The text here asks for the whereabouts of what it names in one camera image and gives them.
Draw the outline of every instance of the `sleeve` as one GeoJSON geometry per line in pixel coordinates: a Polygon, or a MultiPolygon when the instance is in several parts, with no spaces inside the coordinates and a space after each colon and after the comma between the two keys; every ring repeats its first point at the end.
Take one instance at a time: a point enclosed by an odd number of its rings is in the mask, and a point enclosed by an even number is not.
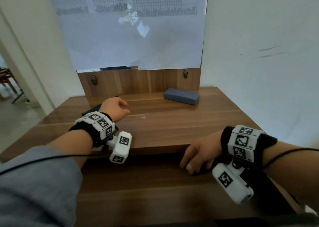
{"type": "MultiPolygon", "coordinates": [[[[0,172],[56,155],[63,153],[51,147],[34,147],[3,164],[0,172]]],[[[73,226],[81,183],[81,170],[71,158],[32,163],[0,175],[0,225],[73,226]]]]}

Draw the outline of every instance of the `black cable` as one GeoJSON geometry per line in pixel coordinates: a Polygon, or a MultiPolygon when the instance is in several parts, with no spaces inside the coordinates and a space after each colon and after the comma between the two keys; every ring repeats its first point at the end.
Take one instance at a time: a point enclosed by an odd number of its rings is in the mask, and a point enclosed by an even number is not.
{"type": "Polygon", "coordinates": [[[280,153],[276,157],[272,158],[269,162],[267,162],[265,164],[265,166],[263,166],[263,170],[268,168],[271,164],[273,164],[276,160],[278,160],[279,158],[283,157],[284,155],[287,155],[289,153],[296,152],[296,151],[319,151],[319,150],[318,149],[314,149],[314,148],[297,148],[297,149],[292,149],[292,150],[289,150],[289,151],[285,151],[283,153],[280,153]]]}
{"type": "Polygon", "coordinates": [[[33,161],[29,161],[29,162],[25,162],[19,165],[16,165],[14,167],[8,168],[2,172],[0,172],[0,176],[2,174],[5,174],[7,172],[11,172],[12,170],[15,170],[17,168],[20,167],[24,167],[26,165],[32,164],[32,163],[36,163],[36,162],[42,162],[42,161],[46,161],[46,160],[51,160],[51,159],[57,159],[57,158],[65,158],[65,157],[96,157],[96,156],[102,156],[105,155],[106,153],[101,153],[101,154],[88,154],[88,155],[84,155],[84,154],[76,154],[76,155],[58,155],[58,156],[53,156],[53,157],[44,157],[44,158],[40,158],[40,159],[36,159],[33,161]]]}

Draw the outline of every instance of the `forearm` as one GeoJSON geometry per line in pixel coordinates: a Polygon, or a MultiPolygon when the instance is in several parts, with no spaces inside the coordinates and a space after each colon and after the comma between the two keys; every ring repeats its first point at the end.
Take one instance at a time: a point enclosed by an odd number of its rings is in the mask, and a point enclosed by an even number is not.
{"type": "MultiPolygon", "coordinates": [[[[66,155],[88,155],[92,153],[93,141],[86,131],[72,130],[50,142],[47,146],[54,147],[66,155]]],[[[73,157],[73,159],[81,168],[87,157],[73,157]]]]}
{"type": "MultiPolygon", "coordinates": [[[[285,151],[300,148],[278,141],[264,150],[263,165],[285,151]]],[[[273,162],[265,173],[303,203],[319,210],[319,152],[298,151],[273,162]]]]}

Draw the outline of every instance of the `fist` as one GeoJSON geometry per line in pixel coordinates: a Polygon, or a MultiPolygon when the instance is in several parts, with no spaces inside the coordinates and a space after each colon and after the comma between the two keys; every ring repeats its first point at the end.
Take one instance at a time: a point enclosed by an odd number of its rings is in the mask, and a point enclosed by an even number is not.
{"type": "Polygon", "coordinates": [[[203,163],[206,164],[206,169],[209,169],[213,164],[213,160],[222,154],[220,144],[222,132],[221,130],[196,139],[186,149],[180,167],[184,168],[186,166],[189,174],[198,173],[203,163]]]}
{"type": "Polygon", "coordinates": [[[99,112],[108,114],[113,122],[118,122],[130,113],[128,106],[120,97],[108,98],[102,103],[99,112]]]}

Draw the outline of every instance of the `white paper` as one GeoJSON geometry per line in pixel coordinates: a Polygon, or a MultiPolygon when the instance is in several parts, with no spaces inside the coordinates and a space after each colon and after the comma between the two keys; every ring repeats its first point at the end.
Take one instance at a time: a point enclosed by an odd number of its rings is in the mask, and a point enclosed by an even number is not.
{"type": "Polygon", "coordinates": [[[200,67],[205,0],[52,0],[76,70],[200,67]],[[123,21],[129,6],[134,23],[123,21]]]}

